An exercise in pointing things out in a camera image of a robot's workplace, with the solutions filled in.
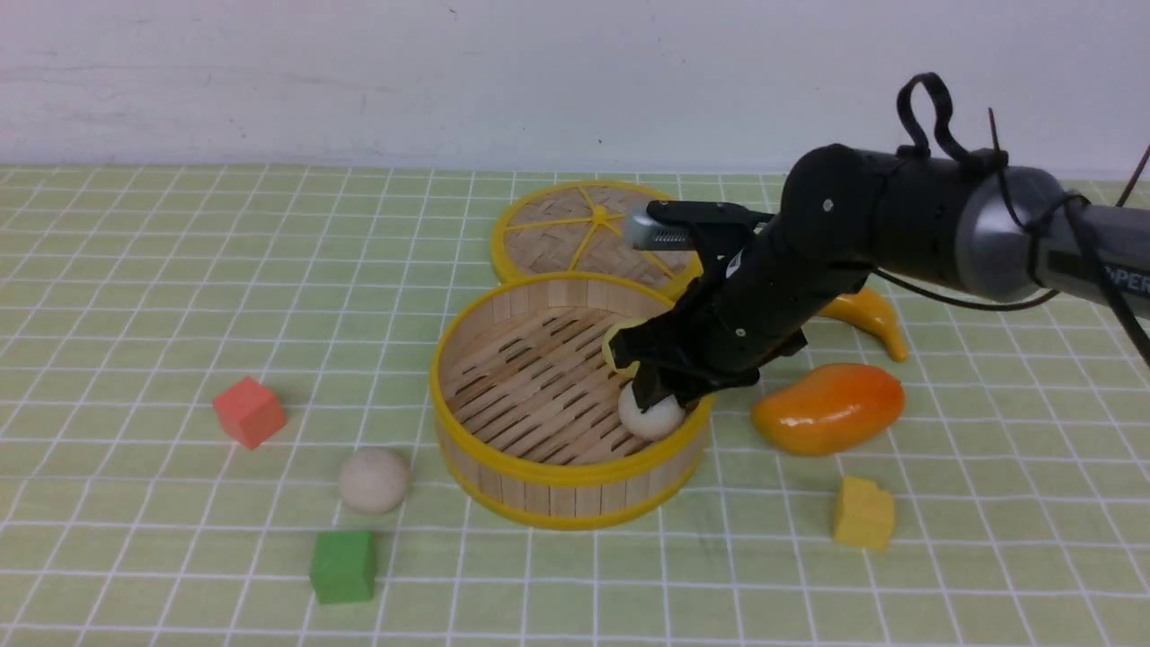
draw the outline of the yellow rim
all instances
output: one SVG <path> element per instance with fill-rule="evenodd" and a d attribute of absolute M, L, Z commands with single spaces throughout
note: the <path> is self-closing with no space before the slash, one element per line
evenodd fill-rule
<path fill-rule="evenodd" d="M 598 486 L 646 473 L 657 465 L 660 465 L 677 455 L 688 445 L 690 445 L 690 442 L 695 440 L 702 431 L 704 424 L 711 415 L 711 406 L 714 398 L 706 396 L 700 400 L 696 406 L 695 411 L 691 411 L 691 414 L 689 414 L 683 421 L 682 426 L 675 430 L 675 432 L 669 437 L 626 459 L 600 465 L 544 465 L 508 456 L 477 440 L 468 433 L 458 421 L 455 421 L 454 416 L 451 415 L 451 410 L 447 409 L 447 402 L 443 396 L 443 392 L 439 390 L 439 362 L 443 360 L 443 349 L 446 346 L 447 340 L 450 340 L 455 333 L 460 322 L 463 321 L 471 311 L 496 295 L 522 285 L 529 285 L 531 283 L 539 283 L 544 280 L 564 280 L 572 278 L 600 280 L 604 283 L 622 285 L 632 290 L 638 290 L 651 298 L 659 300 L 667 307 L 672 307 L 672 305 L 674 305 L 670 299 L 651 287 L 641 285 L 634 280 L 628 280 L 627 278 L 620 278 L 619 276 L 611 276 L 607 274 L 595 274 L 590 271 L 560 271 L 527 276 L 494 287 L 482 298 L 476 299 L 474 302 L 468 305 L 462 311 L 452 318 L 451 325 L 447 326 L 447 331 L 443 334 L 439 339 L 439 344 L 436 346 L 435 357 L 431 360 L 431 370 L 428 372 L 428 380 L 431 392 L 431 406 L 435 409 L 436 419 L 439 421 L 439 424 L 443 425 L 451 439 L 454 440 L 468 456 L 477 461 L 480 464 L 486 465 L 508 477 L 514 477 L 529 483 L 560 487 Z"/>
<path fill-rule="evenodd" d="M 439 441 L 439 449 L 443 450 L 443 441 Z M 447 467 L 447 472 L 451 478 L 455 479 L 459 487 L 471 499 L 483 506 L 488 510 L 491 510 L 496 515 L 504 517 L 508 521 L 515 522 L 516 524 L 522 524 L 524 526 L 534 526 L 537 529 L 552 530 L 552 531 L 593 531 L 599 529 L 606 529 L 611 526 L 618 526 L 619 524 L 624 524 L 627 522 L 635 521 L 643 515 L 654 510 L 656 508 L 662 506 L 668 499 L 675 495 L 680 490 L 687 485 L 687 482 L 691 480 L 695 471 L 698 470 L 699 464 L 703 462 L 705 454 L 702 452 L 691 462 L 691 465 L 683 472 L 675 483 L 670 484 L 667 490 L 660 492 L 652 499 L 647 499 L 638 506 L 631 506 L 630 508 L 624 508 L 619 513 L 612 513 L 610 515 L 598 515 L 596 517 L 549 517 L 546 515 L 536 515 L 532 513 L 526 513 L 518 508 L 512 508 L 506 503 L 500 503 L 494 499 L 483 494 L 478 488 L 471 483 L 463 478 L 455 469 L 455 465 L 447 460 L 446 453 L 444 453 L 444 464 Z"/>
<path fill-rule="evenodd" d="M 519 280 L 528 276 L 527 274 L 523 274 L 519 269 L 519 267 L 515 264 L 515 261 L 513 261 L 511 259 L 511 255 L 507 253 L 507 247 L 504 241 L 507 231 L 516 231 L 520 229 L 527 229 L 529 226 L 545 226 L 552 224 L 574 224 L 578 222 L 591 222 L 591 217 L 576 217 L 576 218 L 549 219 L 545 222 L 530 223 L 527 225 L 508 225 L 511 218 L 514 217 L 514 215 L 519 213 L 519 210 L 522 209 L 524 206 L 527 206 L 529 202 L 549 193 L 566 191 L 568 188 L 578 188 L 580 192 L 583 193 L 583 198 L 588 202 L 591 202 L 591 198 L 584 190 L 585 186 L 612 186 L 615 188 L 623 188 L 627 191 L 635 191 L 636 193 L 643 193 L 650 195 L 651 199 L 654 200 L 674 199 L 673 197 L 661 191 L 649 188 L 647 186 L 643 186 L 642 184 L 629 184 L 627 182 L 615 182 L 611 179 L 584 179 L 580 182 L 568 182 L 565 184 L 555 184 L 554 186 L 547 186 L 546 188 L 540 188 L 538 191 L 528 193 L 522 198 L 515 200 L 514 203 L 507 207 L 503 211 L 503 214 L 500 214 L 499 217 L 496 219 L 494 226 L 491 230 L 491 264 L 494 268 L 496 276 L 499 278 L 501 283 Z M 608 231 L 622 238 L 622 231 L 619 229 L 618 225 L 612 224 L 610 221 L 604 224 L 604 228 L 606 228 Z M 596 229 L 597 226 L 591 226 L 590 229 L 588 229 L 588 232 L 583 237 L 582 242 L 575 251 L 575 254 L 572 256 L 572 263 L 568 267 L 569 271 L 573 271 L 574 267 L 578 264 L 580 255 L 583 253 L 584 248 L 586 247 L 586 244 L 591 239 L 591 234 L 596 231 Z M 696 276 L 703 274 L 703 263 L 699 261 L 698 255 L 692 254 L 690 263 L 687 265 L 687 269 L 680 271 L 678 274 L 675 274 L 669 267 L 667 267 L 665 262 L 659 260 L 659 257 L 652 254 L 651 252 L 644 251 L 641 253 L 647 260 L 647 262 L 658 267 L 659 270 L 666 274 L 669 278 L 666 283 L 664 283 L 662 286 L 656 287 L 654 290 L 673 299 L 678 298 L 683 293 L 683 291 L 687 290 L 687 284 L 691 282 L 691 278 L 695 278 Z"/>

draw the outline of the green grid tablecloth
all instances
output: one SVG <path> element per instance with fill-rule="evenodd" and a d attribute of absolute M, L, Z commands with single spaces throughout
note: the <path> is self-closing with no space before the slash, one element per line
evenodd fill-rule
<path fill-rule="evenodd" d="M 470 503 L 425 370 L 496 282 L 493 219 L 576 177 L 0 168 L 0 647 L 1150 645 L 1150 373 L 1083 301 L 1003 316 L 872 280 L 912 359 L 811 322 L 807 351 L 720 398 L 700 471 L 657 513 L 531 532 Z M 781 191 L 611 177 L 752 208 Z M 773 452 L 749 406 L 837 361 L 902 379 L 905 418 L 837 457 Z M 252 453 L 210 409 L 246 375 L 290 418 Z M 366 518 L 334 482 L 370 444 L 414 483 Z M 888 552 L 830 542 L 844 473 L 896 494 Z M 314 604 L 334 527 L 377 531 L 369 603 Z"/>

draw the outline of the wooden block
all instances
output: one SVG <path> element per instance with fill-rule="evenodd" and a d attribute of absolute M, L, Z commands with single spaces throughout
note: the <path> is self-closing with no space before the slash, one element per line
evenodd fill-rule
<path fill-rule="evenodd" d="M 835 501 L 834 540 L 884 550 L 895 530 L 895 499 L 874 482 L 845 477 Z"/>
<path fill-rule="evenodd" d="M 220 394 L 212 408 L 224 433 L 247 449 L 255 449 L 288 424 L 276 394 L 252 378 Z"/>
<path fill-rule="evenodd" d="M 366 602 L 375 595 L 371 533 L 323 532 L 315 541 L 308 579 L 320 604 Z"/>

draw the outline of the orange mango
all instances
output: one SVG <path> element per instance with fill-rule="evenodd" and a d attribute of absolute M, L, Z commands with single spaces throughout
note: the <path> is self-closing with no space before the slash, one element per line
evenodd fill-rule
<path fill-rule="evenodd" d="M 827 364 L 751 408 L 751 422 L 775 448 L 829 456 L 860 445 L 903 415 L 903 385 L 867 364 Z"/>

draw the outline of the yellow banana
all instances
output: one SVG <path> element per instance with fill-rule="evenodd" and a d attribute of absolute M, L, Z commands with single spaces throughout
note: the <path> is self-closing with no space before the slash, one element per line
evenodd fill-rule
<path fill-rule="evenodd" d="M 871 287 L 862 287 L 857 294 L 839 294 L 819 310 L 818 315 L 845 321 L 864 333 L 874 336 L 887 347 L 887 354 L 895 362 L 906 362 L 910 356 L 906 342 L 898 332 L 895 308 Z"/>

